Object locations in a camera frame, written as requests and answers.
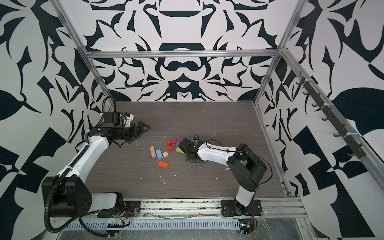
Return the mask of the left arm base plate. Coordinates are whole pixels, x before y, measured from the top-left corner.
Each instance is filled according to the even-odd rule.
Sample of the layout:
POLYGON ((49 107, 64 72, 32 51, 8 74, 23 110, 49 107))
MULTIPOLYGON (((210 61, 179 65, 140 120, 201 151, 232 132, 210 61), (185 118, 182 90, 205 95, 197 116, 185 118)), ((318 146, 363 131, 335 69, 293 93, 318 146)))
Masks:
POLYGON ((137 215, 141 211, 141 201, 124 201, 123 204, 118 203, 114 208, 109 210, 101 210, 97 217, 98 218, 131 218, 137 215))

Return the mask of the natural wood block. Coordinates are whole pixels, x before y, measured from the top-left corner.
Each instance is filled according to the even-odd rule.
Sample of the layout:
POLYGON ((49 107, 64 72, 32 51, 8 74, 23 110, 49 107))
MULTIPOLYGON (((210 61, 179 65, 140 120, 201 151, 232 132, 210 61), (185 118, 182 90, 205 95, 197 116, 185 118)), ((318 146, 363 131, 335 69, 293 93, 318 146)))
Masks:
POLYGON ((154 146, 150 146, 150 152, 151 152, 152 158, 156 158, 157 157, 154 146))

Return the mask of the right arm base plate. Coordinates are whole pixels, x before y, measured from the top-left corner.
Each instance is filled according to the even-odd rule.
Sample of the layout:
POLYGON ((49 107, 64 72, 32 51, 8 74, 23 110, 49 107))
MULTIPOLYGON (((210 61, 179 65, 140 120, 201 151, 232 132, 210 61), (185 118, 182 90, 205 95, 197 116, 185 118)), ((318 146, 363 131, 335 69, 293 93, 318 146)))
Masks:
POLYGON ((224 217, 261 216, 262 212, 260 200, 252 200, 247 207, 236 200, 221 200, 221 214, 224 217))

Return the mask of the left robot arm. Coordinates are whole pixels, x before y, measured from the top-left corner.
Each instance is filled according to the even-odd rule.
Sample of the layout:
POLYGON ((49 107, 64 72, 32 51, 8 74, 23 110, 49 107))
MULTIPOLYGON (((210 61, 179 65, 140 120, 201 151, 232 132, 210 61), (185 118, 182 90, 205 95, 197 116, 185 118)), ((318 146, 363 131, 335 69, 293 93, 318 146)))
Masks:
POLYGON ((130 126, 102 124, 88 134, 88 143, 56 176, 42 182, 44 217, 83 217, 92 212, 116 214, 125 207, 121 193, 92 194, 86 179, 102 153, 117 140, 132 143, 151 127, 142 121, 130 126))

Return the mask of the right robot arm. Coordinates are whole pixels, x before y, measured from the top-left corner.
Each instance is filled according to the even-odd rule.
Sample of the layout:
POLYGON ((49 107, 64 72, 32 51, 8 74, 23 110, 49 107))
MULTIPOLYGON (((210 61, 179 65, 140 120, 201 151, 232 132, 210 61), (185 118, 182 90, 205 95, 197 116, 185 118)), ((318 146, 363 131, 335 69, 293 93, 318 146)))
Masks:
POLYGON ((255 193, 262 183, 268 166, 247 145, 223 147, 210 144, 208 141, 183 139, 178 150, 186 154, 187 161, 193 163, 214 162, 230 169, 239 184, 235 197, 235 206, 247 209, 255 193))

